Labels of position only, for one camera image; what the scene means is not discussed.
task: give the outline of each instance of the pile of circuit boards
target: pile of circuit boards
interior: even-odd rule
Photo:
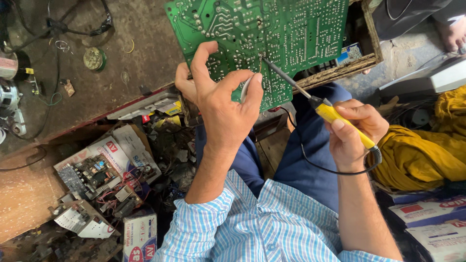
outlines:
[[[80,237],[110,237],[112,224],[144,203],[140,179],[153,172],[147,165],[120,175],[103,155],[67,164],[58,175],[73,197],[52,211],[55,221]]]

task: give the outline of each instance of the green circuit board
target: green circuit board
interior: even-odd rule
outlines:
[[[175,0],[164,8],[188,66],[200,43],[216,40],[219,49],[206,63],[213,80],[237,69],[260,70],[265,111],[293,95],[260,55],[291,77],[338,58],[348,0]],[[233,101],[240,101],[241,89],[232,93]]]

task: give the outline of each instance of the dusty floor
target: dusty floor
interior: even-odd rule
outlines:
[[[416,71],[444,52],[444,46],[432,22],[425,20],[406,34],[381,45],[384,61],[367,75],[353,75],[337,81],[353,98],[378,105],[377,89]]]

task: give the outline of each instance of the yellow soldering iron handle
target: yellow soldering iron handle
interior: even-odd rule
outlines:
[[[326,104],[320,104],[316,109],[316,113],[321,116],[323,119],[327,120],[329,123],[332,123],[335,119],[341,119],[346,123],[353,125],[350,121],[342,117],[338,112],[335,110],[333,106],[328,106]],[[357,129],[359,136],[361,137],[361,142],[363,143],[364,147],[367,149],[373,148],[376,144],[370,140],[364,133],[362,133],[359,129]]]

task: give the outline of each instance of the shirt sleeve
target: shirt sleeve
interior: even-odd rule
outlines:
[[[209,261],[215,244],[217,227],[223,224],[230,211],[234,195],[223,189],[216,199],[204,204],[187,204],[176,200],[170,230],[162,247],[155,253],[155,261]]]
[[[342,251],[337,257],[341,262],[399,262],[359,250]]]

